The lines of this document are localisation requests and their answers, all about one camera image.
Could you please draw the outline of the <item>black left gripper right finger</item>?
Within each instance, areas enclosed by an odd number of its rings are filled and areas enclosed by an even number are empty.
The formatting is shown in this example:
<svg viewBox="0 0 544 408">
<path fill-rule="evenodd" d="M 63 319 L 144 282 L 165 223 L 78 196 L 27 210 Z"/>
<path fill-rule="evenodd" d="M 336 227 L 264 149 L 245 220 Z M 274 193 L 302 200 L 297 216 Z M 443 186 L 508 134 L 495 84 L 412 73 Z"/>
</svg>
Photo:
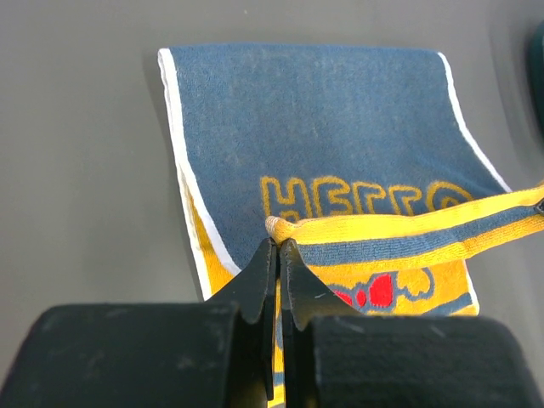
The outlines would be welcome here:
<svg viewBox="0 0 544 408">
<path fill-rule="evenodd" d="M 366 316 L 280 250 L 289 407 L 540 407 L 522 349 L 480 317 Z"/>
</svg>

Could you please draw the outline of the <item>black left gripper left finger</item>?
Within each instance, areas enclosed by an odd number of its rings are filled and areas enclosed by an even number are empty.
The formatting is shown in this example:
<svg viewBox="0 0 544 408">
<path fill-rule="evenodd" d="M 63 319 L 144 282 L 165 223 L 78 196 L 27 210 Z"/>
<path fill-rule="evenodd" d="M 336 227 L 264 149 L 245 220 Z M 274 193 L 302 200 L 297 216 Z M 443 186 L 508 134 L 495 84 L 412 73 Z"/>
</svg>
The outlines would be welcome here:
<svg viewBox="0 0 544 408">
<path fill-rule="evenodd" d="M 203 303 L 67 304 L 31 326 L 4 407 L 265 407 L 274 397 L 277 247 Z"/>
</svg>

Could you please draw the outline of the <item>yellow hello towel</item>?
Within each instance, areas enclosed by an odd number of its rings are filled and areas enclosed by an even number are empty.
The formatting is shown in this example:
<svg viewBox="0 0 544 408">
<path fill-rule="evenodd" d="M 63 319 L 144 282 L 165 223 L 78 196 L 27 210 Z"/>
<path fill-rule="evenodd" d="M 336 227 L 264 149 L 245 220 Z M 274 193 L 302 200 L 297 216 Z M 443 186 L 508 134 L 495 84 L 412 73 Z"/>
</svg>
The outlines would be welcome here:
<svg viewBox="0 0 544 408">
<path fill-rule="evenodd" d="M 476 315 L 466 261 L 543 228 L 463 119 L 446 57 L 231 43 L 158 54 L 202 293 L 266 232 L 366 315 Z"/>
</svg>

